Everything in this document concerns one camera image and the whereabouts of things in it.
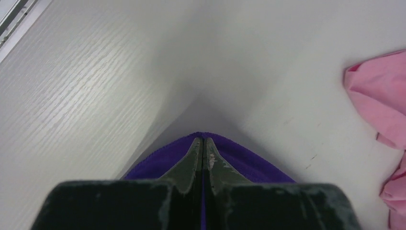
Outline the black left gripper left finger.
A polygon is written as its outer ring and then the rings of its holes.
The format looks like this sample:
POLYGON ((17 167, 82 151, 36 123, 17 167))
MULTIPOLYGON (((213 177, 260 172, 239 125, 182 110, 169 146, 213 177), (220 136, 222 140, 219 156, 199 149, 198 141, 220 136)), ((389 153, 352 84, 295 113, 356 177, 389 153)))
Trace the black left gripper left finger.
POLYGON ((33 230, 198 230, 203 140, 150 180, 67 181, 46 197, 33 230))

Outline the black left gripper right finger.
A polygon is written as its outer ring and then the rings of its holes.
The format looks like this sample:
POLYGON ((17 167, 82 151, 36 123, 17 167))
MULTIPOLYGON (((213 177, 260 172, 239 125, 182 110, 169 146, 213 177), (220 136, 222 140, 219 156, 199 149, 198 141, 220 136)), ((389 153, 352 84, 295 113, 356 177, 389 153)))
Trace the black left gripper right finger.
POLYGON ((214 141, 203 148, 208 230, 359 230, 353 207, 333 184, 254 183, 223 158, 214 141))

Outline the purple cloth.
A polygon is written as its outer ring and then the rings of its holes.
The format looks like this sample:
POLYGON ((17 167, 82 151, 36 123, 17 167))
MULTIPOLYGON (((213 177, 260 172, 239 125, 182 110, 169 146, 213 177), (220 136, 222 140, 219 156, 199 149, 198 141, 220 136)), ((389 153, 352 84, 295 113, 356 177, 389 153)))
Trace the purple cloth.
POLYGON ((293 183, 294 180, 261 156, 219 134, 194 132, 151 152, 133 166, 125 180, 157 179, 178 163, 195 138, 212 138, 220 155, 254 183, 293 183))

